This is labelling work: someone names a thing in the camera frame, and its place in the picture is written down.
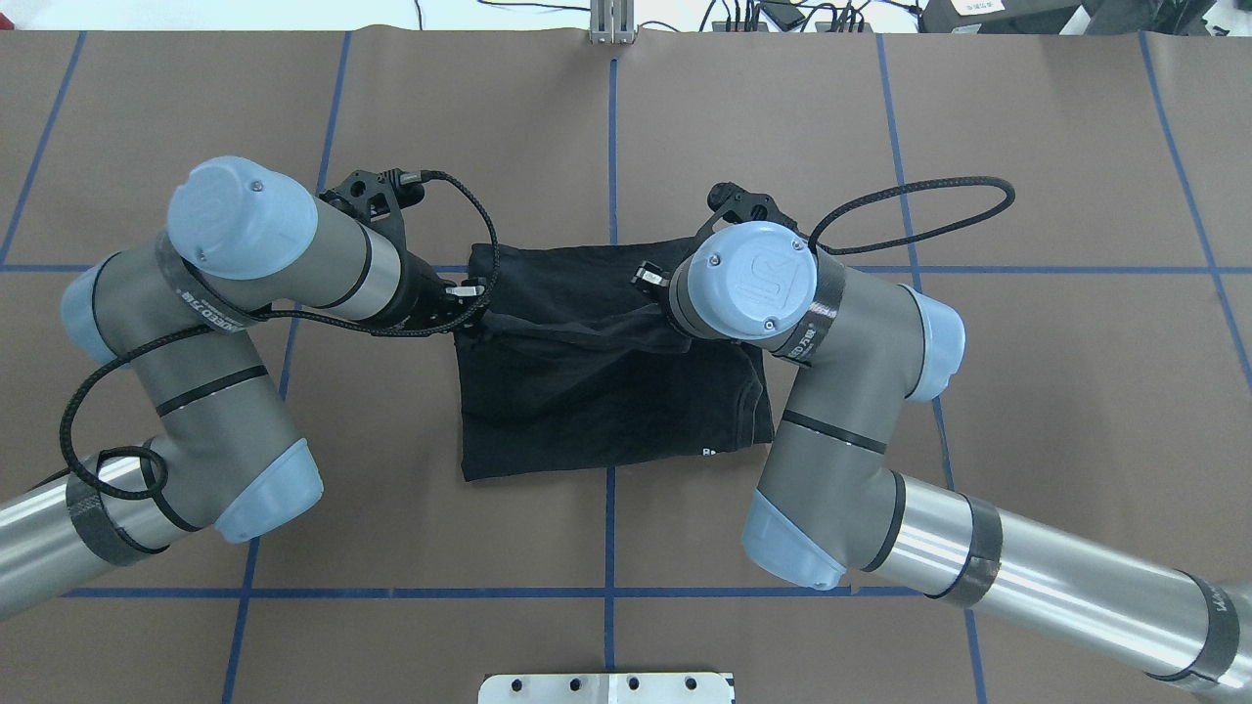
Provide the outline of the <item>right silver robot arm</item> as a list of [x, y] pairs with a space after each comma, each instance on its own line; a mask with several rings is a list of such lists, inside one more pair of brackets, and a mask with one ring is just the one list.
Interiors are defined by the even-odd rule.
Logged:
[[1189, 691], [1249, 700], [1249, 585], [1151, 564], [885, 466], [899, 415], [962, 365], [952, 307], [876, 276], [788, 225], [711, 233], [632, 286], [680, 333], [798, 366], [754, 491], [742, 547], [796, 588], [849, 570], [1083, 646]]

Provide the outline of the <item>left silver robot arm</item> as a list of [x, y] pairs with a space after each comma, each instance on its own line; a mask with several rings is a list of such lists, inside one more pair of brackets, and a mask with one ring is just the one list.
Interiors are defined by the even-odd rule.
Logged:
[[[497, 272], [447, 281], [406, 242], [403, 212], [441, 170], [357, 170], [313, 195], [245, 157], [192, 169], [155, 241], [68, 286], [64, 329], [95, 370], [58, 428], [66, 467], [3, 506], [3, 616], [165, 552], [205, 527], [242, 544], [299, 517], [326, 485], [249, 329], [303, 318], [429, 337], [475, 324]], [[90, 391], [133, 370], [162, 435], [80, 453]]]

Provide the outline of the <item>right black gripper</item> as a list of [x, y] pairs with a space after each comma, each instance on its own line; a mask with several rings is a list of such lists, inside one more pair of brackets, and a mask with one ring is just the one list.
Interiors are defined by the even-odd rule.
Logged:
[[636, 268], [634, 276], [631, 277], [631, 286], [640, 294], [644, 294], [654, 306], [656, 306], [660, 313], [665, 317], [666, 324], [675, 331], [676, 334], [686, 334], [684, 327], [679, 324], [675, 317], [674, 308], [670, 299], [671, 292], [671, 273], [662, 269], [660, 266], [651, 261], [644, 261]]

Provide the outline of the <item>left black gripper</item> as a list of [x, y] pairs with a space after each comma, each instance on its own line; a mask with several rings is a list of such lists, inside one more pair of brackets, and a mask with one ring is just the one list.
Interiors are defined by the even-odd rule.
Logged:
[[466, 316], [454, 331], [470, 332], [481, 324], [490, 304], [488, 277], [472, 276], [459, 282], [447, 281], [447, 278], [438, 276], [428, 262], [414, 254], [406, 256], [404, 273], [412, 276], [404, 286], [404, 293], [412, 298], [412, 302], [398, 324], [394, 324], [396, 329], [403, 329], [403, 332], [434, 329], [434, 327], [452, 324], [456, 319], [464, 317], [470, 309], [473, 312]]

